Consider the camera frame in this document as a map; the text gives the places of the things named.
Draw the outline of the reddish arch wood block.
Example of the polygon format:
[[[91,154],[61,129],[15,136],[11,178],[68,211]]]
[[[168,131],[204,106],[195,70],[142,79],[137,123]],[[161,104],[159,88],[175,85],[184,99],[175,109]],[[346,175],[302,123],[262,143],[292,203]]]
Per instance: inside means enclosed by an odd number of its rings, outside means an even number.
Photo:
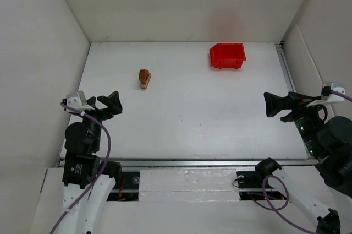
[[[145,77],[145,83],[148,83],[150,81],[150,79],[151,79],[151,73],[148,72]]]

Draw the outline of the light long wood block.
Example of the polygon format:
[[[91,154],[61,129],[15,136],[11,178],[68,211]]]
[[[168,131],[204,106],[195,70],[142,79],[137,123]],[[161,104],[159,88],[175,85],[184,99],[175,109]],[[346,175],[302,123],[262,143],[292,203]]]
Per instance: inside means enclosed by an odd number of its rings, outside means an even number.
[[[149,85],[149,82],[148,82],[148,83],[145,83],[145,79],[143,79],[143,80],[140,82],[140,88],[141,88],[141,89],[146,90],[147,87],[148,87],[148,85]]]

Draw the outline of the red plastic bin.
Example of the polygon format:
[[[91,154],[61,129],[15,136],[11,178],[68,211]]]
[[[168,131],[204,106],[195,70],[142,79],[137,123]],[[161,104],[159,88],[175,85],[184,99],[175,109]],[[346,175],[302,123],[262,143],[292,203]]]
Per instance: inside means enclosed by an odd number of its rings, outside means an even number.
[[[217,43],[210,48],[210,66],[217,69],[240,69],[246,61],[243,43]]]

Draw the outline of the reddish short wood block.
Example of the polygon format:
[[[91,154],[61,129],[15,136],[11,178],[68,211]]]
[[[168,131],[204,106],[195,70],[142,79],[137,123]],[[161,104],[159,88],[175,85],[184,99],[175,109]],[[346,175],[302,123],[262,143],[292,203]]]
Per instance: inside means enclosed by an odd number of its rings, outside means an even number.
[[[139,81],[141,82],[143,79],[145,79],[146,74],[149,72],[148,69],[141,69],[139,71]]]

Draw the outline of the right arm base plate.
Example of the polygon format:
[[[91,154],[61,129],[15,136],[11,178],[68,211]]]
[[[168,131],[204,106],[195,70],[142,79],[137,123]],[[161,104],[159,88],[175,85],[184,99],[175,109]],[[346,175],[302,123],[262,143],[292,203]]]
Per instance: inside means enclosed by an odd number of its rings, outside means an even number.
[[[256,177],[255,171],[238,171],[237,178],[233,181],[233,186],[239,192],[239,199],[245,200],[267,200],[263,193],[262,181]],[[286,197],[268,183],[266,192],[270,200],[286,200]]]

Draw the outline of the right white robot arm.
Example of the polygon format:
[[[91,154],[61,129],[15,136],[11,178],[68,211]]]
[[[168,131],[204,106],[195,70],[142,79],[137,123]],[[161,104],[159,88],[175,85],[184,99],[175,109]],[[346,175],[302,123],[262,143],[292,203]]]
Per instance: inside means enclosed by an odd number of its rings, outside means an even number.
[[[302,212],[315,228],[315,233],[351,233],[351,120],[343,116],[320,118],[327,114],[326,105],[348,98],[342,92],[322,91],[312,97],[295,92],[280,97],[264,93],[267,117],[280,111],[289,114],[280,118],[293,122],[308,153],[318,161],[316,170],[335,200],[332,209],[304,192],[274,159],[266,158],[256,165],[256,177],[262,188],[267,185],[279,191]]]

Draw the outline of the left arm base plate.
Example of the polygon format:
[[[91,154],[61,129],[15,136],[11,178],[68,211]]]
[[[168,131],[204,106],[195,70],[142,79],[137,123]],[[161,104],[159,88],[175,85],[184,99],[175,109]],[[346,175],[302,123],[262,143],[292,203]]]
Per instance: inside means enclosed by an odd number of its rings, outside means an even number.
[[[140,172],[122,172],[122,181],[110,192],[107,200],[118,202],[134,202],[139,200]]]

